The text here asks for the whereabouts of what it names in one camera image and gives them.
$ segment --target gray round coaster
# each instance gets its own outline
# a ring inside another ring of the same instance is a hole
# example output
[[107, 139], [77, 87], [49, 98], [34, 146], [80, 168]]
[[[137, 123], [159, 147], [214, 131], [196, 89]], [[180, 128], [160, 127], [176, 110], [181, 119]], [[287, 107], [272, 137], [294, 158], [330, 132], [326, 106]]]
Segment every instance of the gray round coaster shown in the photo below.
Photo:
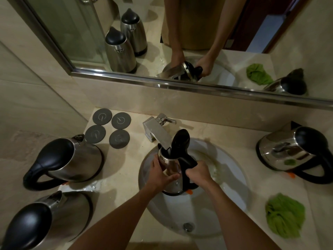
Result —
[[129, 114], [125, 112], [119, 112], [114, 115], [113, 119], [111, 120], [111, 124], [114, 128], [118, 130], [125, 129], [131, 123], [131, 117]]
[[130, 135], [125, 130], [116, 130], [111, 133], [109, 143], [113, 148], [121, 149], [126, 147], [130, 141]]
[[85, 134], [85, 140], [90, 144], [100, 142], [105, 137], [105, 128], [101, 125], [93, 125], [88, 128]]
[[97, 125], [105, 125], [111, 118], [112, 112], [109, 109], [99, 109], [93, 114], [93, 121]]

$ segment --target towel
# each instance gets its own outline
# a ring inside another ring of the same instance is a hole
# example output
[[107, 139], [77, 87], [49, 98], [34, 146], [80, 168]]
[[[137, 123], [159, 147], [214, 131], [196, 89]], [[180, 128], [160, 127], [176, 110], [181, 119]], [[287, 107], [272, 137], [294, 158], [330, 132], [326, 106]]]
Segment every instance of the towel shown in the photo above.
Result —
[[273, 82], [272, 77], [266, 73], [264, 66], [262, 64], [252, 64], [246, 69], [246, 75], [251, 80], [258, 85], [268, 85]]
[[269, 228], [282, 238], [298, 238], [305, 220], [305, 207], [300, 202], [278, 193], [265, 206]]

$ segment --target faucet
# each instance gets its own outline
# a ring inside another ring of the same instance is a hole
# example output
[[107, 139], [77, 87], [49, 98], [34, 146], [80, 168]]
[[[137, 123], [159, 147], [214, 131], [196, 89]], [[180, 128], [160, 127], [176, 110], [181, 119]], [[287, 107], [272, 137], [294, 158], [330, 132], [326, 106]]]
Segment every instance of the faucet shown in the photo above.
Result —
[[157, 118], [148, 118], [142, 124], [144, 125], [145, 135], [150, 142], [153, 142], [156, 139], [165, 150], [168, 150], [171, 146], [172, 137], [162, 127], [166, 122], [177, 124], [176, 120], [168, 118], [163, 113], [160, 113]]

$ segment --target glass shower door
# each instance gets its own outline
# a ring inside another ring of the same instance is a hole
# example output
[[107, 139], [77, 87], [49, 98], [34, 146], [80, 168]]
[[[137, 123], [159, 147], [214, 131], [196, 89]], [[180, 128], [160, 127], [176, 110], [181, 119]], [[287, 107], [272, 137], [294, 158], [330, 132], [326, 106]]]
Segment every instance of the glass shower door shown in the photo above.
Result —
[[92, 0], [27, 0], [75, 67], [111, 71]]

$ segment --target person's left hand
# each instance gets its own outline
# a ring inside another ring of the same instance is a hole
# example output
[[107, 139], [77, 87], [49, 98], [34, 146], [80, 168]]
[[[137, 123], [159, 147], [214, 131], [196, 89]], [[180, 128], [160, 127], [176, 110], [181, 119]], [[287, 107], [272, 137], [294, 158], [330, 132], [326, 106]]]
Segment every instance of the person's left hand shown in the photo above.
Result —
[[215, 59], [208, 54], [206, 54], [200, 60], [198, 60], [198, 62], [195, 64], [195, 67], [199, 66], [202, 67], [202, 73], [199, 76], [200, 78], [210, 75], [214, 66], [214, 62]]
[[149, 178], [145, 185], [148, 189], [150, 189], [154, 195], [160, 193], [165, 187], [177, 180], [180, 177], [180, 174], [173, 174], [171, 176], [166, 176], [162, 172], [162, 168], [159, 163], [159, 159], [157, 158], [157, 154], [154, 156], [154, 159], [150, 165]]

